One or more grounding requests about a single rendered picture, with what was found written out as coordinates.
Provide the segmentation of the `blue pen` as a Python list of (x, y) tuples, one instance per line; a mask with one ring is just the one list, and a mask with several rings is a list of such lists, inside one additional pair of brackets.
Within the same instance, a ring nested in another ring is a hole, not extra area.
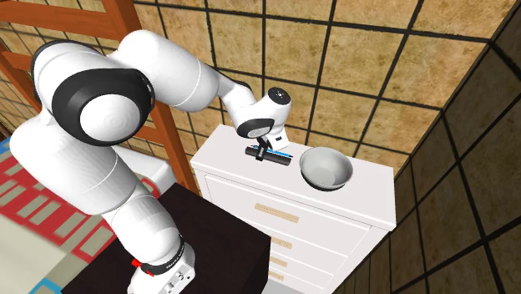
[[(254, 149), (254, 150), (258, 150), (259, 149), (259, 145), (253, 144), (253, 145), (249, 146), (249, 148)], [(273, 154), (273, 155), (279, 155), (279, 156), (286, 157), (286, 158), (293, 158), (293, 155), (289, 155), (287, 153), (283, 153), (283, 152), (276, 151), (276, 150), (271, 150), (271, 149), (267, 149), (266, 153), (270, 153), (270, 154)]]

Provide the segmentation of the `black cylinder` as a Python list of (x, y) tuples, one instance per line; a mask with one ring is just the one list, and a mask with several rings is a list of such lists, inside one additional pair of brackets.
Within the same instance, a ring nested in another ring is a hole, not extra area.
[[(251, 149), (249, 147), (245, 148), (246, 155), (255, 157), (256, 153), (257, 153), (257, 150)], [(270, 153), (266, 153), (265, 158), (263, 160), (267, 160), (267, 161), (274, 162), (274, 163), (277, 163), (280, 165), (288, 166), (291, 163), (291, 159), (292, 158), (286, 158), (286, 157), (282, 157), (279, 155), (273, 155)]]

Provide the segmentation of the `grey bowl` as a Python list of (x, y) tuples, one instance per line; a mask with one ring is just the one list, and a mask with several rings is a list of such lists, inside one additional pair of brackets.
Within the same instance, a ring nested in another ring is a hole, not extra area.
[(302, 177), (317, 190), (338, 190), (353, 175), (353, 166), (348, 157), (328, 147), (308, 149), (301, 155), (299, 166)]

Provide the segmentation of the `white chest of drawers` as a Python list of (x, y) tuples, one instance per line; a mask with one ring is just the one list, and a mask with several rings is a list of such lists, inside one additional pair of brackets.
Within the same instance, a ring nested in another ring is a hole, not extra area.
[(203, 197), (271, 238), (269, 294), (332, 294), (396, 226), (392, 168), (348, 157), (350, 180), (317, 190), (299, 166), (313, 147), (289, 144), (285, 166), (246, 155), (253, 144), (215, 129), (190, 161)]

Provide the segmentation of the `dark robot stand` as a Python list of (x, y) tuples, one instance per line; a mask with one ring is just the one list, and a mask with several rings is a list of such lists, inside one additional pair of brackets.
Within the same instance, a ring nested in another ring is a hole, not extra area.
[[(268, 280), (271, 238), (208, 200), (173, 184), (159, 203), (195, 251), (195, 279), (180, 294), (261, 294)], [(63, 294), (127, 294), (136, 268), (113, 241)]]

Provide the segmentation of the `red patterned rug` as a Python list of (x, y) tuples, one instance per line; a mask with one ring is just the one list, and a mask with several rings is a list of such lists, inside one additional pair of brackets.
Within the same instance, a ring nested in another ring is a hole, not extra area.
[(37, 182), (9, 143), (0, 143), (0, 294), (62, 294), (115, 234)]

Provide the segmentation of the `orange wooden frame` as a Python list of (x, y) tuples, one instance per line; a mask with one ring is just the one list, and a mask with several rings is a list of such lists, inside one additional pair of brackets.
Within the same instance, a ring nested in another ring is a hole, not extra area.
[[(122, 40), (127, 34), (141, 29), (132, 0), (102, 0), (103, 12), (63, 8), (36, 3), (0, 0), (0, 21), (18, 23), (57, 31)], [(23, 97), (36, 110), (42, 106), (34, 98), (33, 82), (26, 75), (31, 68), (28, 55), (11, 53), (0, 43), (0, 72), (4, 73)], [(169, 157), (169, 164), (177, 182), (186, 189), (198, 192), (190, 164), (186, 158), (178, 130), (169, 106), (156, 102), (150, 113), (154, 127), (144, 126), (137, 133), (140, 138), (161, 143)]]

